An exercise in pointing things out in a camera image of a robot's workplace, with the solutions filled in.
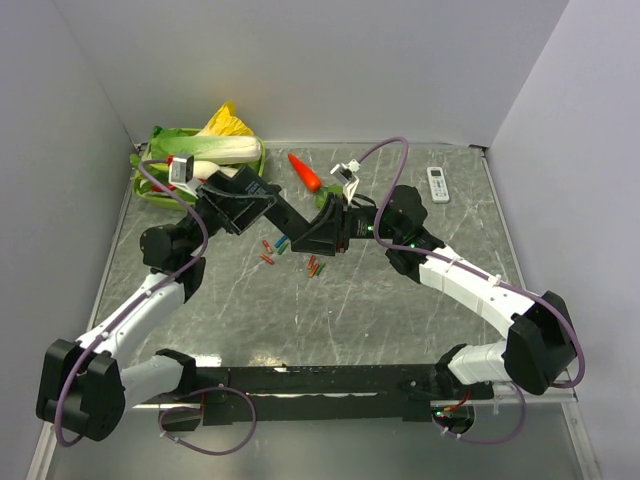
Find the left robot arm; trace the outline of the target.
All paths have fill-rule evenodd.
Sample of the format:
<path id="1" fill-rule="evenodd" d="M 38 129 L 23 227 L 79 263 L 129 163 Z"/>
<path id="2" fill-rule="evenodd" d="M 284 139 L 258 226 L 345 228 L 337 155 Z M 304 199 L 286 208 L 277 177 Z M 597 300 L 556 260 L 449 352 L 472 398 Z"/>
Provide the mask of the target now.
<path id="1" fill-rule="evenodd" d="M 93 329 L 47 349 L 36 415 L 52 424 L 59 445 L 104 440 L 128 410 L 156 396 L 184 402 L 195 395 L 193 357 L 164 349 L 134 367 L 129 359 L 153 327 L 200 288 L 209 239 L 221 230 L 244 232 L 274 210 L 281 189 L 250 168 L 233 176 L 216 172 L 192 186 L 196 201 L 183 206 L 178 222 L 141 235 L 149 273 L 138 289 Z"/>

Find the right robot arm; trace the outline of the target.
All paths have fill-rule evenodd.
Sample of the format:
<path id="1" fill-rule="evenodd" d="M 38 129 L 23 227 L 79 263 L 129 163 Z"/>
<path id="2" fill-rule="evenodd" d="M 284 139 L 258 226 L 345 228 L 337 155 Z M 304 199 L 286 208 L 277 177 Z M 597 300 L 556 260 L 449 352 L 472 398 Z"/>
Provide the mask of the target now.
<path id="1" fill-rule="evenodd" d="M 463 260 L 424 228 L 426 217 L 419 192 L 407 185 L 395 187 L 382 209 L 349 207 L 343 197 L 331 194 L 321 212 L 302 223 L 292 248 L 333 256 L 353 239 L 379 237 L 399 274 L 450 297 L 491 325 L 499 341 L 457 346 L 442 357 L 445 368 L 436 383 L 448 398 L 459 398 L 481 382 L 512 382 L 533 395 L 571 387 L 571 381 L 560 378 L 578 357 L 564 300 L 552 292 L 519 291 Z"/>

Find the black remote control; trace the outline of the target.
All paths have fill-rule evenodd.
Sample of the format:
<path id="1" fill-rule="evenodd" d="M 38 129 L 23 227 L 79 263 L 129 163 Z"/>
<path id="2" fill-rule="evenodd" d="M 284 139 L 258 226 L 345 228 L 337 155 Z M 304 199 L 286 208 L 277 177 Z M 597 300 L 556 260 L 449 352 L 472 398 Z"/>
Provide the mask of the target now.
<path id="1" fill-rule="evenodd" d="M 297 241 L 311 228 L 311 224 L 279 194 L 264 216 L 291 241 Z"/>

